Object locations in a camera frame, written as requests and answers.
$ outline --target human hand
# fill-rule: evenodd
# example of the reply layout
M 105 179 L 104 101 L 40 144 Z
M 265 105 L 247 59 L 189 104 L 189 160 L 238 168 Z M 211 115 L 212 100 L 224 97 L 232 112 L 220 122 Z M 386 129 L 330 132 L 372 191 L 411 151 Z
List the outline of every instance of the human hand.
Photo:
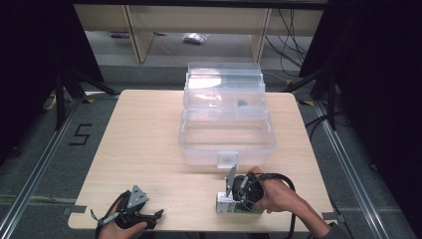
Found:
M 117 210 L 117 206 L 118 203 L 115 205 L 115 207 L 112 209 L 108 216 L 111 216 L 115 213 L 115 211 Z M 103 229 L 100 232 L 99 239 L 129 239 L 136 233 L 145 229 L 146 226 L 146 222 L 140 222 L 127 229 L 122 229 L 117 226 L 114 221 L 112 221 L 107 225 L 103 226 Z
M 248 174 L 251 173 L 256 174 L 258 178 L 264 172 L 261 168 L 255 166 L 248 170 Z M 264 196 L 252 205 L 252 208 L 255 210 L 267 209 L 268 213 L 273 211 L 290 211 L 295 213 L 304 204 L 304 200 L 285 185 L 282 180 L 263 179 L 260 180 L 260 183 L 264 188 Z

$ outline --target plastic storage box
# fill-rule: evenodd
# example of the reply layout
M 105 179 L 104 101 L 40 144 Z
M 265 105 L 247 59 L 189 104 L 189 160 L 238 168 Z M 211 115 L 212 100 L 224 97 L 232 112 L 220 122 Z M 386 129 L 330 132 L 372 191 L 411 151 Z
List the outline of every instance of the plastic storage box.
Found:
M 187 164 L 259 165 L 277 145 L 258 64 L 189 64 L 183 103 Z

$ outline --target hand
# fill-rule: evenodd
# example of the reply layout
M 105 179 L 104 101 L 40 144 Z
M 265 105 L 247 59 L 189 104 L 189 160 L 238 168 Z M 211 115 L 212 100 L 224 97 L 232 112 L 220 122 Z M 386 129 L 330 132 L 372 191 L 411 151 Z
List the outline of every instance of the hand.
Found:
M 255 173 L 255 176 L 259 177 L 264 172 L 256 166 L 249 169 L 248 173 Z M 317 238 L 323 237 L 329 232 L 331 229 L 329 225 L 283 181 L 263 179 L 260 180 L 260 183 L 264 188 L 264 196 L 252 205 L 253 209 L 267 209 L 268 213 L 290 211 L 297 215 Z
M 111 213 L 108 216 L 113 215 L 115 213 L 115 211 L 117 210 L 117 206 L 118 203 L 115 205 L 115 207 L 112 209 Z M 129 239 L 134 234 L 145 229 L 146 226 L 146 222 L 140 222 L 130 228 L 121 229 L 117 226 L 117 224 L 115 224 L 114 221 L 112 221 L 103 227 L 102 231 L 100 232 L 99 239 Z
M 255 166 L 248 170 L 249 173 L 256 174 L 258 178 L 264 172 L 261 168 Z M 303 199 L 279 179 L 264 179 L 260 180 L 260 183 L 264 188 L 264 196 L 252 205 L 253 209 L 267 209 L 268 213 L 290 211 L 296 214 L 296 209 L 304 203 Z

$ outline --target floor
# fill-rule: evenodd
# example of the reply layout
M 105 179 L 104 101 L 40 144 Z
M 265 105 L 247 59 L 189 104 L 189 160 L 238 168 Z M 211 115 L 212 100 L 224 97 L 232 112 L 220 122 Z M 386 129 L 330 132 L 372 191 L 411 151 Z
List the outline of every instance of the floor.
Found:
M 241 35 L 207 35 L 203 43 L 195 45 L 183 42 L 184 35 L 182 33 L 163 33 L 162 36 L 154 37 L 145 62 L 142 64 L 136 62 L 128 39 L 112 38 L 108 32 L 87 32 L 87 36 L 98 63 L 104 71 L 108 67 L 119 66 L 136 69 L 186 68 L 189 62 L 252 62 L 248 38 Z M 284 47 L 282 40 L 285 40 L 285 38 L 269 37 L 269 42 L 279 49 Z M 311 41 L 312 38 L 308 37 L 296 38 L 296 42 L 303 48 L 301 51 L 305 51 Z M 263 73 L 267 76 L 273 75 L 272 77 L 283 81 L 283 84 L 287 83 L 286 80 L 296 80 L 295 76 L 300 69 L 297 64 L 301 63 L 302 57 L 294 47 L 295 44 L 292 39 L 288 41 L 292 48 L 286 47 L 284 53 L 296 63 L 289 62 L 286 59 L 281 60 L 280 55 L 272 49 L 269 42 L 265 42 L 260 64 Z M 307 94 L 308 88 L 298 90 L 296 94 L 298 100 L 307 102 L 310 99 Z M 115 101 L 99 101 L 98 104 L 103 107 L 92 109 L 89 105 L 81 104 L 74 116 L 78 123 L 83 122 L 86 118 L 99 121 L 101 128 L 98 135 L 92 136 L 92 139 L 95 140 L 92 147 L 87 147 L 85 151 L 73 151 L 71 153 L 75 160 L 84 158 L 87 154 L 90 158 L 95 155 L 96 146 L 101 141 L 101 131 L 106 127 L 106 121 L 97 118 L 102 115 L 110 115 Z M 316 103 L 314 107 L 299 106 L 305 122 L 323 115 L 324 107 L 320 104 L 323 103 Z M 39 155 L 44 153 L 44 147 L 49 144 L 50 138 L 59 137 L 63 143 L 67 144 L 72 142 L 73 138 L 70 133 L 75 131 L 78 124 L 71 124 L 69 132 L 66 132 L 65 135 L 55 135 L 50 127 L 54 124 L 54 121 L 54 112 L 47 112 L 34 123 L 35 126 L 22 144 L 37 146 L 29 147 L 30 149 L 22 152 L 28 158 L 25 163 L 21 160 L 8 160 L 0 168 L 0 215 L 6 215 L 16 196 L 23 193 L 21 188 L 28 183 L 27 178 L 31 176 L 33 168 L 38 166 Z M 345 216 L 354 238 L 416 238 L 380 176 L 368 167 L 370 159 L 368 159 L 352 128 L 347 125 L 347 118 L 340 117 L 336 119 L 336 122 L 338 129 L 334 135 L 331 135 L 332 131 L 329 130 L 329 125 L 326 122 L 320 124 L 319 127 L 315 127 L 315 130 L 312 127 L 309 127 L 308 130 L 310 134 L 313 134 L 311 141 L 328 194 Z M 340 149 L 343 148 L 346 154 L 341 150 L 335 150 L 332 146 L 335 144 L 340 145 Z M 54 154 L 58 159 L 69 158 L 68 149 L 61 150 L 58 148 Z M 38 179 L 39 182 L 37 183 L 40 183 L 40 185 L 33 192 L 34 196 L 31 197 L 31 203 L 21 215 L 20 223 L 14 225 L 16 228 L 11 237 L 51 238 L 52 235 L 57 237 L 61 235 L 62 238 L 91 238 L 91 231 L 68 232 L 67 229 L 63 229 L 67 226 L 68 210 L 72 208 L 79 193 L 77 190 L 70 188 L 84 181 L 83 177 L 73 178 L 72 175 L 65 174 L 65 172 L 66 170 L 87 170 L 90 163 L 89 160 L 78 160 L 78 163 L 52 160 L 48 165 L 49 169 Z M 344 170 L 350 166 L 349 164 L 353 169 L 352 174 Z M 360 184 L 365 195 L 359 195 L 361 192 L 359 186 L 356 189 L 355 186 L 351 185 L 353 180 Z M 366 203 L 365 205 L 373 208 L 363 208 L 362 203 Z M 48 223 L 50 218 L 58 214 L 58 211 L 61 215 L 59 222 L 57 224 Z M 381 218 L 380 224 L 371 222 L 371 216 L 374 215 Z M 343 223 L 340 223 L 340 226 L 346 230 Z M 382 227 L 385 227 L 386 234 L 383 234 Z M 283 236 L 282 234 L 274 234 L 273 238 L 278 239 Z M 295 238 L 304 238 L 301 236 L 304 235 L 297 235 Z

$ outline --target wire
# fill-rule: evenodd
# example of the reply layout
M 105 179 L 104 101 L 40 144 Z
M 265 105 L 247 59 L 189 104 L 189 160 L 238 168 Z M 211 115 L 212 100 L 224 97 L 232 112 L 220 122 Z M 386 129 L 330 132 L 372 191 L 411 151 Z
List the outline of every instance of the wire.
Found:
M 295 47 L 296 47 L 295 51 L 297 51 L 298 53 L 301 53 L 302 51 L 303 51 L 304 53 L 306 53 L 307 51 L 306 51 L 304 48 L 302 48 L 302 47 L 298 44 L 298 42 L 296 41 L 296 36 L 295 36 L 295 25 L 294 25 L 295 10 L 294 10 L 294 9 L 291 9 L 291 24 L 290 24 L 290 26 L 288 26 L 288 24 L 287 24 L 287 22 L 286 22 L 285 18 L 283 17 L 282 11 L 281 11 L 280 9 L 278 9 L 278 10 L 279 10 L 280 17 L 282 18 L 282 21 L 283 21 L 283 23 L 285 24 L 286 30 L 288 31 L 288 38 L 286 39 L 286 42 L 284 42 L 284 43 L 287 45 L 287 42 L 288 42 L 288 40 L 289 40 L 289 37 L 291 37 L 291 38 L 292 38 L 292 41 L 295 43 Z
M 273 43 L 270 41 L 270 39 L 268 38 L 268 36 L 265 37 L 268 41 L 268 43 L 270 44 L 270 46 L 273 48 L 273 50 L 279 54 L 280 56 L 286 58 L 287 60 L 289 60 L 290 62 L 292 62 L 293 64 L 295 64 L 297 67 L 301 67 L 302 65 L 299 64 L 298 62 L 296 62 L 293 58 L 289 57 L 288 55 L 286 55 L 283 51 L 280 51 L 277 47 L 275 47 L 273 45 Z
M 317 126 L 318 126 L 318 125 L 319 125 L 322 121 L 324 121 L 324 120 L 326 120 L 326 116 L 324 116 L 323 118 L 319 119 L 319 120 L 318 120 L 318 122 L 314 125 L 313 129 L 311 130 L 310 140 L 312 140 L 312 139 L 313 139 L 313 135 L 314 135 L 314 132 L 315 132 L 315 130 L 316 130 L 316 128 L 317 128 Z
M 96 234 L 95 234 L 95 238 L 99 238 L 100 236 L 100 232 L 102 231 L 102 226 L 101 226 L 101 222 L 103 220 L 105 220 L 111 213 L 111 211 L 114 209 L 114 207 L 117 205 L 117 203 L 124 197 L 127 197 L 127 195 L 130 194 L 130 191 L 126 191 L 124 193 L 122 193 L 115 201 L 114 203 L 111 205 L 111 207 L 108 209 L 108 211 L 105 213 L 105 216 L 101 219 L 97 219 L 96 215 L 94 214 L 93 210 L 91 209 L 91 216 L 98 222 L 97 224 L 97 228 L 96 228 Z
M 293 184 L 293 182 L 286 176 L 279 174 L 279 173 L 256 173 L 256 174 L 260 174 L 261 176 L 256 177 L 253 181 L 251 181 L 251 183 L 249 183 L 248 185 L 245 186 L 245 188 L 243 188 L 243 190 L 245 191 L 246 189 L 250 188 L 252 185 L 254 185 L 255 183 L 257 183 L 260 180 L 264 180 L 264 179 L 279 179 L 281 181 L 284 181 L 285 183 L 288 184 L 289 188 L 292 191 L 296 191 L 295 189 L 295 185 Z M 295 225 L 296 225 L 296 215 L 294 213 L 292 213 L 292 219 L 291 219 L 291 227 L 289 230 L 289 234 L 285 239 L 291 239 L 293 237 L 293 234 L 295 233 Z
M 332 207 L 334 208 L 335 212 L 337 213 L 338 216 L 341 216 L 343 218 L 342 223 L 344 224 L 345 229 L 347 230 L 348 234 L 350 235 L 351 239 L 354 239 L 353 233 L 351 233 L 350 228 L 348 227 L 347 222 L 345 221 L 344 215 L 341 214 L 341 212 L 338 210 L 338 207 L 335 205 L 334 201 L 332 200 L 331 197 L 329 198 L 329 202 L 331 202 Z
M 320 119 L 325 119 L 325 118 L 326 118 L 326 116 L 318 117 L 318 118 L 316 118 L 316 119 L 314 119 L 314 120 L 312 120 L 310 122 L 305 123 L 305 127 L 308 127 L 309 125 L 313 124 L 314 122 L 316 122 L 316 121 L 318 121 Z
M 295 48 L 293 48 L 293 47 L 291 47 L 291 46 L 289 46 L 289 44 L 287 43 L 287 39 L 286 39 L 286 41 L 283 41 L 283 39 L 279 36 L 279 35 L 277 35 L 277 37 L 279 38 L 279 40 L 283 43 L 283 44 L 286 44 L 286 47 L 287 48 L 289 48 L 290 50 L 292 50 L 292 51 L 297 51 L 298 49 L 295 49 Z

